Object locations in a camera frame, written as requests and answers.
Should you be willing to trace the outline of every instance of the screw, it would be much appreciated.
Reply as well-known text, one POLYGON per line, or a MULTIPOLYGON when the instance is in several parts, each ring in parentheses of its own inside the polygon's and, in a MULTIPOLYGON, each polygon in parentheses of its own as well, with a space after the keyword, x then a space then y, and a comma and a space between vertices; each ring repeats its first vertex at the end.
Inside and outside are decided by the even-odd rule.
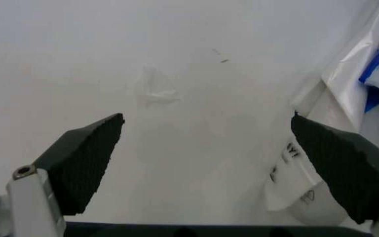
POLYGON ((14 171, 12 174, 12 178, 14 180, 21 179, 27 177, 29 175, 35 174, 37 172, 36 167, 34 165, 24 165, 14 171))

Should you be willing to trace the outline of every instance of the white table surface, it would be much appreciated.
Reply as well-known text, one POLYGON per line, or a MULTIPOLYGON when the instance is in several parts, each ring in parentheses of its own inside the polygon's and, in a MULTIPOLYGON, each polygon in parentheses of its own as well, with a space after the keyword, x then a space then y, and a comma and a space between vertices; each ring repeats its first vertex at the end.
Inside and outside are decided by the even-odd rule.
POLYGON ((68 220, 299 224, 262 196, 288 101, 376 2, 0 0, 0 192, 64 131, 123 112, 98 192, 68 220), (181 99, 136 103, 144 65, 181 99))

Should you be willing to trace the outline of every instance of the gray metal part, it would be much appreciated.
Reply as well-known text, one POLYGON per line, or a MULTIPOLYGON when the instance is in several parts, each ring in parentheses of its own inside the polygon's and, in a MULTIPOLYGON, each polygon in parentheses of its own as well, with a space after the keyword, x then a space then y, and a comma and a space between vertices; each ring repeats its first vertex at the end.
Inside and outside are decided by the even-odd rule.
POLYGON ((14 237, 61 237, 65 221, 50 187, 47 172, 11 180, 7 185, 14 237))
POLYGON ((11 233, 11 206, 8 195, 3 195, 0 197, 0 237, 11 236, 11 233))
POLYGON ((36 173, 37 170, 34 165, 24 165, 14 171, 14 173, 12 174, 12 178, 14 180, 17 180, 36 173))

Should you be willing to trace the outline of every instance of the textured rubber pad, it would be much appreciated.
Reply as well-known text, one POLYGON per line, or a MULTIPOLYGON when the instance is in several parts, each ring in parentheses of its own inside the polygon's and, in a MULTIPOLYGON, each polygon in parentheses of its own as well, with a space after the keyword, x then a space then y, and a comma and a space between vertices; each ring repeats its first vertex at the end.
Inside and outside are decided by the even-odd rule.
POLYGON ((97 191, 124 124, 114 114, 67 131, 35 162, 45 169, 63 215, 83 213, 97 191))
POLYGON ((379 148, 295 114, 291 128, 336 201, 358 224, 379 216, 379 148))

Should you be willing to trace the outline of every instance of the blue tape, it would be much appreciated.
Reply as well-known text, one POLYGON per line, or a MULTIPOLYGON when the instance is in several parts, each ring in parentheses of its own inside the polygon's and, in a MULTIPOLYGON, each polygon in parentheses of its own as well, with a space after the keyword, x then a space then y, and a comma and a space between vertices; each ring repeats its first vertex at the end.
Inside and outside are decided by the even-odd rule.
MULTIPOLYGON (((362 75, 359 77, 359 81, 362 83, 365 83, 367 79, 371 76, 373 71, 378 66, 379 66, 379 50, 377 51, 376 55, 371 60, 371 62, 368 64, 368 66, 365 68, 362 75)), ((368 97, 367 97, 367 103, 365 105, 365 112, 374 108, 378 104, 379 104, 379 88, 375 86, 370 86, 368 88, 368 97)))

